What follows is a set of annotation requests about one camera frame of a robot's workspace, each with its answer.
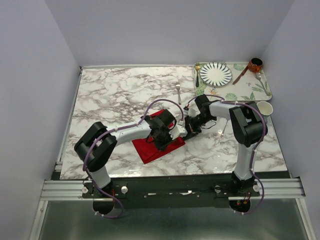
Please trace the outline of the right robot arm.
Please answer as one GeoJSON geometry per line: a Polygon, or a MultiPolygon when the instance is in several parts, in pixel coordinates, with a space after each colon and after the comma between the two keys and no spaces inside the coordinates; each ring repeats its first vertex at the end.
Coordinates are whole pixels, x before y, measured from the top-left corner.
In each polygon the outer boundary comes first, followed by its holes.
{"type": "Polygon", "coordinates": [[[210,101],[206,94],[193,98],[199,110],[196,116],[184,118],[189,140],[202,132],[202,126],[218,117],[231,121],[233,135],[238,142],[238,155],[231,175],[230,191],[241,196],[255,183],[256,150],[268,132],[265,120],[255,102],[228,102],[223,97],[210,101]]]}

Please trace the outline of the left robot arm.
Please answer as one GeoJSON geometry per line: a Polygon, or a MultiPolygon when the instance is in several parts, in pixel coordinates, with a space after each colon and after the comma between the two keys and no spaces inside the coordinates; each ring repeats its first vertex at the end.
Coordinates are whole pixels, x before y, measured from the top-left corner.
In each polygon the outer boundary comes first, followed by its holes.
{"type": "Polygon", "coordinates": [[[175,139],[185,136],[186,129],[165,109],[157,116],[146,115],[138,122],[115,126],[108,130],[100,121],[95,122],[75,144],[74,151],[83,161],[84,170],[95,182],[93,191],[101,198],[111,191],[111,178],[106,164],[114,149],[138,139],[153,138],[155,147],[166,150],[175,139]]]}

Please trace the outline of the red cloth napkin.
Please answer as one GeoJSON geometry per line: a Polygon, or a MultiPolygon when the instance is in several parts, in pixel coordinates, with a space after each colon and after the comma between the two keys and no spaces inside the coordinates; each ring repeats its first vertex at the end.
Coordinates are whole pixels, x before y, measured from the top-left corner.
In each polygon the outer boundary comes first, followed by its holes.
{"type": "Polygon", "coordinates": [[[156,113],[145,116],[145,119],[141,123],[144,133],[132,140],[132,143],[144,164],[159,159],[185,145],[185,141],[183,140],[183,138],[178,137],[174,139],[174,141],[170,145],[168,145],[165,151],[160,151],[152,142],[152,138],[150,137],[150,127],[169,127],[170,129],[172,129],[176,126],[176,124],[178,124],[176,118],[167,109],[162,109],[156,113]]]}

